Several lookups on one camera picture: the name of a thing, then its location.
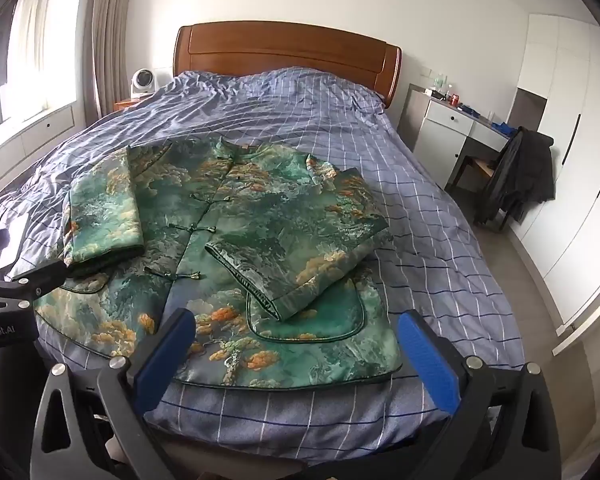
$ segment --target blue object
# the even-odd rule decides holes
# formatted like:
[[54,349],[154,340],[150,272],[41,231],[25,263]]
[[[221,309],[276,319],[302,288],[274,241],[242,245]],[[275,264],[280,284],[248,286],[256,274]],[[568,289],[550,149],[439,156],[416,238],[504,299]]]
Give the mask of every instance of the blue object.
[[475,118],[479,118],[480,114],[478,112],[476,112],[473,108],[471,108],[470,106],[467,106],[465,104],[461,104],[459,105],[459,107],[464,113],[469,114]]
[[196,338],[196,318],[193,312],[186,309],[182,311],[183,314],[163,336],[140,373],[136,375],[132,404],[134,411],[139,415],[158,406]]
[[501,124],[491,123],[491,127],[494,130],[498,130],[501,134],[504,134],[507,137],[510,137],[513,132],[516,132],[518,130],[517,128],[512,128],[507,123],[501,123]]
[[398,320],[398,341],[436,407],[453,415],[460,405],[458,376],[409,314]]

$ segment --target green jacket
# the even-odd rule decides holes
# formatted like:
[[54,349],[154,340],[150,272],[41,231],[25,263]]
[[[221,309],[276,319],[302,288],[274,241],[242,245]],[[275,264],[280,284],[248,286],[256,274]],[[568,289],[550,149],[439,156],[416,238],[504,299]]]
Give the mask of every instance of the green jacket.
[[75,342],[129,355],[178,307],[196,342],[177,378],[300,388],[400,365],[362,259],[389,237],[356,170],[282,144],[218,139],[118,150],[72,183],[71,278],[37,312]]

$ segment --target bed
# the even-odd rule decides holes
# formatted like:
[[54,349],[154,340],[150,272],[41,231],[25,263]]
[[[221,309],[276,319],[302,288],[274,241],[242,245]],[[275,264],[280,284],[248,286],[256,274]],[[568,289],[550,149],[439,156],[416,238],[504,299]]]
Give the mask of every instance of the bed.
[[[30,269],[61,235],[69,184],[120,147],[221,135],[283,142],[339,168],[356,167],[394,236],[368,262],[392,326],[416,308],[464,355],[521,367],[511,308],[458,206],[427,176],[385,114],[400,49],[350,32],[279,22],[180,29],[174,81],[58,146],[0,193],[0,221],[28,212],[19,260]],[[100,367],[38,319],[40,343],[72,368]],[[353,458],[441,418],[408,365],[381,383],[262,392],[174,382],[148,420],[171,433],[309,463]]]

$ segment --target white wardrobe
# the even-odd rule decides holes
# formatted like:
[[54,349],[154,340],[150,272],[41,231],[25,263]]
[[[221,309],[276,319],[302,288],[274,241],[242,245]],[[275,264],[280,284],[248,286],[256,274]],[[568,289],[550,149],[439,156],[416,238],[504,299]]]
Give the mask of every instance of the white wardrobe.
[[556,195],[512,228],[566,326],[600,291],[600,28],[530,15],[518,85],[547,98]]

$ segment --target metal screw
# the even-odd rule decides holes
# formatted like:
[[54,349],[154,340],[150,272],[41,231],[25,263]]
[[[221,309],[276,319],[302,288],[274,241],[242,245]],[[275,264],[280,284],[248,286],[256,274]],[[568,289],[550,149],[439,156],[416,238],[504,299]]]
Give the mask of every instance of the metal screw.
[[62,364],[62,363],[53,365],[53,367],[51,368],[51,373],[56,376],[64,374],[65,371],[66,371],[66,365]]
[[536,363],[528,363],[526,370],[532,375],[538,375],[540,373],[540,367]]
[[109,361],[109,368],[122,368],[126,364],[126,358],[122,356],[114,357]]
[[482,368],[482,359],[480,359],[479,357],[475,356],[475,355],[470,355],[467,359],[466,359],[466,365],[471,368],[471,370],[478,370],[479,368]]

